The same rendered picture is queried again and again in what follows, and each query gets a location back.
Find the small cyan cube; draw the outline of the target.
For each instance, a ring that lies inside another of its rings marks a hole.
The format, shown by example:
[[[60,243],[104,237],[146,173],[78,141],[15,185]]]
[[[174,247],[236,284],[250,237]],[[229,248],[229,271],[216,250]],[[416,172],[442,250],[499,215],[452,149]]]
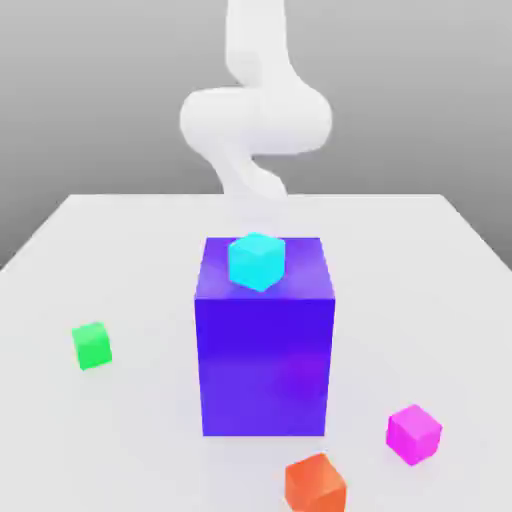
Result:
[[[249,233],[228,246],[228,275],[231,282],[264,292],[285,273],[286,243],[283,239]]]

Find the small green cube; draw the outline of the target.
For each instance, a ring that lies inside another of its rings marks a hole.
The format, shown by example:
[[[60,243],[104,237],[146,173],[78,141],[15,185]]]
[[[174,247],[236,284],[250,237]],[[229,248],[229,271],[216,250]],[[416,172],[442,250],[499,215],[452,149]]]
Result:
[[[94,322],[72,330],[72,338],[81,370],[112,361],[110,339],[105,326]]]

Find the small orange cube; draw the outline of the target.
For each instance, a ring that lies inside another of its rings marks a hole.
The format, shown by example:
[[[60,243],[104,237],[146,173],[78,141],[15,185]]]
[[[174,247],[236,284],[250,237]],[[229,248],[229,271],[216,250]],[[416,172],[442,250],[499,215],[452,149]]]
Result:
[[[347,485],[318,453],[285,468],[284,495],[293,512],[345,512]]]

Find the small magenta cube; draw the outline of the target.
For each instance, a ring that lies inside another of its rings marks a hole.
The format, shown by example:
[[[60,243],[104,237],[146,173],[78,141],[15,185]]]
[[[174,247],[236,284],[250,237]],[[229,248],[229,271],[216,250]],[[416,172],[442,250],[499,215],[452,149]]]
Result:
[[[419,405],[410,405],[388,419],[386,444],[409,466],[438,449],[443,426]]]

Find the large blue box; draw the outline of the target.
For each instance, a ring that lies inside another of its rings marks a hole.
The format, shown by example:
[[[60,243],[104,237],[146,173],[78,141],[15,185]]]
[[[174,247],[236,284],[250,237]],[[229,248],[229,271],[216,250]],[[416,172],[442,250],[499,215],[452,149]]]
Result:
[[[206,436],[321,436],[335,319],[318,238],[286,241],[284,277],[264,292],[228,277],[230,239],[209,237],[194,297]]]

